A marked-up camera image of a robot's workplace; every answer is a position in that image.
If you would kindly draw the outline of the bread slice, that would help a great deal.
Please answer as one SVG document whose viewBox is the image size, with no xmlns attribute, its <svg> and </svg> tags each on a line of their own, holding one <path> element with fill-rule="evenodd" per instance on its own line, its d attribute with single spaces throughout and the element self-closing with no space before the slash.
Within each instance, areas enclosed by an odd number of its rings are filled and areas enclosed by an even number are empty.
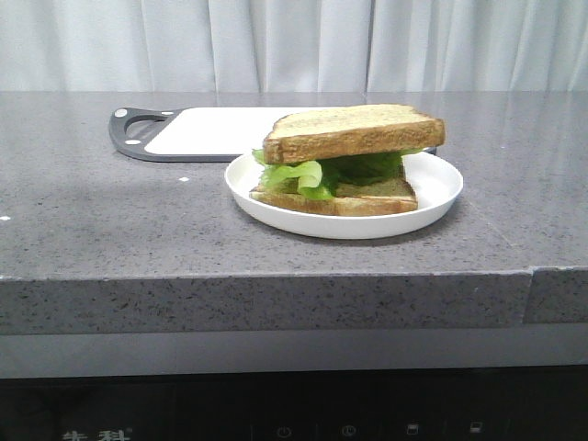
<svg viewBox="0 0 588 441">
<path fill-rule="evenodd" d="M 442 119 L 400 104 L 326 107 L 277 120 L 263 142 L 267 164 L 294 164 L 445 143 Z"/>
<path fill-rule="evenodd" d="M 270 189 L 258 184 L 249 196 L 270 206 L 304 213 L 365 217 L 399 214 L 418 209 L 412 186 L 402 177 L 358 186 L 341 183 L 330 199 L 310 199 L 298 192 L 298 180 L 287 179 Z"/>
</svg>

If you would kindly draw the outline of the black appliance control panel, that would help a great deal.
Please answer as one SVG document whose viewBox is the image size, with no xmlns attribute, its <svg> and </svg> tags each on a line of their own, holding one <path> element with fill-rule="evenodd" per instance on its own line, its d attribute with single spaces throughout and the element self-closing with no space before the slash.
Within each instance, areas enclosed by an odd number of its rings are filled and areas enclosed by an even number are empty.
<svg viewBox="0 0 588 441">
<path fill-rule="evenodd" d="M 1 383 L 4 440 L 584 440 L 586 367 Z"/>
</svg>

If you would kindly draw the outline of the white pleated curtain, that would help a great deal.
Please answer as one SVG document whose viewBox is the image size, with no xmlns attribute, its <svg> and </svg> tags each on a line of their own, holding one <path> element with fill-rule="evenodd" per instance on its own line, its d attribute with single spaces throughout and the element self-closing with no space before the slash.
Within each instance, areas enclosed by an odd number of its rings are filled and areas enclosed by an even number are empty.
<svg viewBox="0 0 588 441">
<path fill-rule="evenodd" d="M 4 1 L 6 91 L 583 91 L 584 1 Z"/>
</svg>

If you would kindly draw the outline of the white round plate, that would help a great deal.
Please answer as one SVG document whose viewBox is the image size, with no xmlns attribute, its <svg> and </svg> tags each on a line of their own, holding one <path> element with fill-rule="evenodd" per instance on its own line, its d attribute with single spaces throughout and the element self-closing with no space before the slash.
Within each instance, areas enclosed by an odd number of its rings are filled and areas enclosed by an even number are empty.
<svg viewBox="0 0 588 441">
<path fill-rule="evenodd" d="M 418 209 L 401 214 L 343 217 L 281 209 L 249 197 L 263 167 L 250 154 L 234 159 L 225 170 L 225 182 L 237 205 L 264 224 L 285 232 L 338 240 L 379 239 L 420 230 L 447 214 L 461 193 L 464 179 L 459 170 L 431 153 L 404 158 L 406 179 L 418 200 Z"/>
</svg>

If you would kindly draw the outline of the green lettuce leaf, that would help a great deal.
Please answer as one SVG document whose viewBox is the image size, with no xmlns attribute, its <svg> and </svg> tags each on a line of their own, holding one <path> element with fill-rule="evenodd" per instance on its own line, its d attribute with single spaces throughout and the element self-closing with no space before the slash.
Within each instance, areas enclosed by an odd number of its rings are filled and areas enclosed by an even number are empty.
<svg viewBox="0 0 588 441">
<path fill-rule="evenodd" d="M 389 153 L 367 153 L 294 164 L 268 164 L 261 149 L 254 159 L 264 167 L 257 191 L 293 193 L 310 200 L 329 200 L 343 185 L 370 186 L 391 178 L 403 178 L 402 157 L 418 149 Z"/>
</svg>

